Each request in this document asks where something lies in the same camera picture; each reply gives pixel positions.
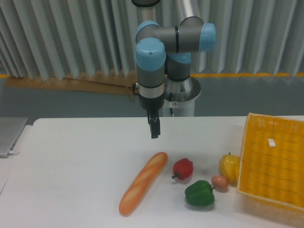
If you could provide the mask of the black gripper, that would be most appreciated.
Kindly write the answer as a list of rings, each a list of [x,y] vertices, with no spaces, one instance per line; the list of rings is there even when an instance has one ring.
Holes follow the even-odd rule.
[[[161,134],[159,110],[164,104],[164,95],[155,98],[147,98],[139,95],[140,106],[147,111],[148,124],[150,126],[151,138],[156,139]]]

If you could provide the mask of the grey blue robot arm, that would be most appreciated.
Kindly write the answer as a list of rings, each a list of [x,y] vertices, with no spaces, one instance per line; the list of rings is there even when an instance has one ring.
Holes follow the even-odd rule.
[[[151,137],[161,134],[164,116],[193,116],[200,83],[190,75],[191,54],[210,51],[216,28],[205,23],[195,0],[176,1],[178,25],[162,27],[156,21],[157,0],[135,0],[138,28],[135,36],[137,82],[132,90],[146,110]]]

